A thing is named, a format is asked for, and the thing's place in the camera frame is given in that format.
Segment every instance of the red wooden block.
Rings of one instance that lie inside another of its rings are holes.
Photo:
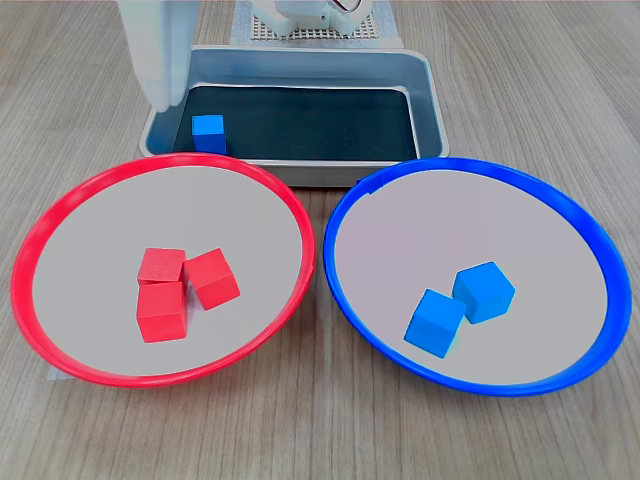
[[[146,343],[187,336],[187,297],[182,282],[140,286],[138,325]]]
[[[238,283],[219,248],[187,260],[184,266],[205,310],[240,296]]]
[[[138,272],[138,284],[182,282],[186,285],[183,268],[186,259],[187,254],[184,250],[147,248]]]

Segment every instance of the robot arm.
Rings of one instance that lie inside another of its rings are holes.
[[[373,0],[253,0],[254,15],[277,35],[296,28],[352,33]],[[118,0],[133,71],[158,112],[178,105],[187,89],[198,0]]]
[[[197,0],[118,0],[133,71],[158,112],[178,105],[187,88]]]

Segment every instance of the black mat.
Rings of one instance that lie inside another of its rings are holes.
[[[192,89],[174,152],[193,152],[192,117],[223,115],[227,154],[264,160],[416,158],[406,97],[395,90]]]

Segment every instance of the gray tray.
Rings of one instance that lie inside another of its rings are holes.
[[[445,157],[449,153],[429,63],[415,52],[194,46],[188,89],[204,85],[400,91],[407,101],[416,157]],[[151,110],[140,139],[143,156],[174,151],[186,101],[187,96],[180,105],[162,113]],[[398,163],[379,159],[242,160],[299,187],[350,187],[374,171]]]

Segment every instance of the blue cube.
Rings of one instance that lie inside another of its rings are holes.
[[[464,303],[427,290],[413,314],[404,339],[444,358],[458,333],[466,309]]]
[[[458,272],[453,285],[453,298],[467,306],[465,316],[474,324],[507,313],[515,294],[494,262]]]
[[[193,144],[196,152],[227,154],[227,139],[222,115],[193,117]]]

